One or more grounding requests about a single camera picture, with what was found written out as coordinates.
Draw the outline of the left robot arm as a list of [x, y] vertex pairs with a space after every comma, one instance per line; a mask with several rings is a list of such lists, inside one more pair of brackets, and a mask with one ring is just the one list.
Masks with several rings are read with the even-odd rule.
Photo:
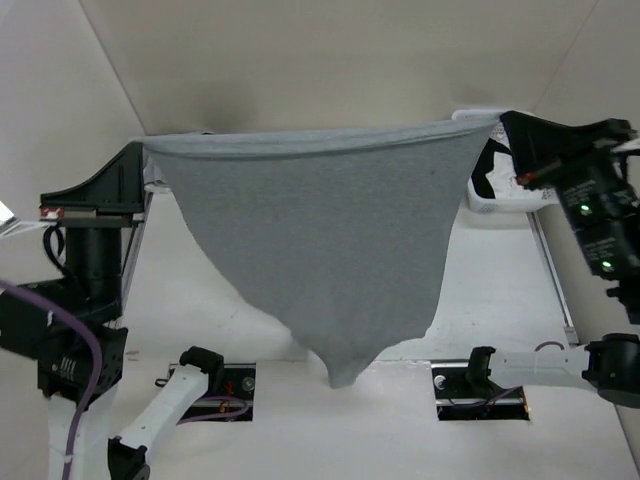
[[88, 180], [42, 194], [37, 227], [59, 275], [1, 285], [1, 347], [37, 364], [52, 479], [148, 478], [155, 446], [197, 400], [224, 387], [223, 357], [191, 347], [143, 413], [109, 432], [128, 336], [120, 319], [152, 200], [144, 166], [132, 142]]

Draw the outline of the grey tank top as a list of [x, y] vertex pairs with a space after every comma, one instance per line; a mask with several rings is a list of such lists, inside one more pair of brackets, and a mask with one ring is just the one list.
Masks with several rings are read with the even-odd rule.
[[339, 389], [431, 326], [459, 204], [497, 121], [142, 144], [211, 263]]

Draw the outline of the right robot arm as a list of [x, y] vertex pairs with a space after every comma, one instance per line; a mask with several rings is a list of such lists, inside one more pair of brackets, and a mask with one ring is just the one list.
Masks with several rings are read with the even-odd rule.
[[[518, 111], [500, 116], [515, 162], [517, 183], [552, 189], [592, 275], [614, 282], [610, 298], [639, 322], [639, 197], [628, 161], [639, 134], [623, 119], [568, 126]], [[472, 350], [463, 373], [473, 394], [521, 386], [595, 392], [615, 405], [639, 406], [639, 337], [610, 333], [574, 348], [508, 352]]]

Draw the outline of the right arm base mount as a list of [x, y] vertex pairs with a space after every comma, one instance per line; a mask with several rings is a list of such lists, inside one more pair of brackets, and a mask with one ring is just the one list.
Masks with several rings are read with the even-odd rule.
[[467, 379], [466, 361], [430, 364], [435, 409], [440, 421], [529, 421], [522, 387], [502, 389], [493, 383], [474, 386]]

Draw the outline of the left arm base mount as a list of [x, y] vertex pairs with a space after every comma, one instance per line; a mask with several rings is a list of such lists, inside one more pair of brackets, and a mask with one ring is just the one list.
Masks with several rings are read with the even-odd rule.
[[202, 417], [207, 422], [253, 420], [257, 365], [226, 363], [209, 389], [185, 412], [182, 422]]

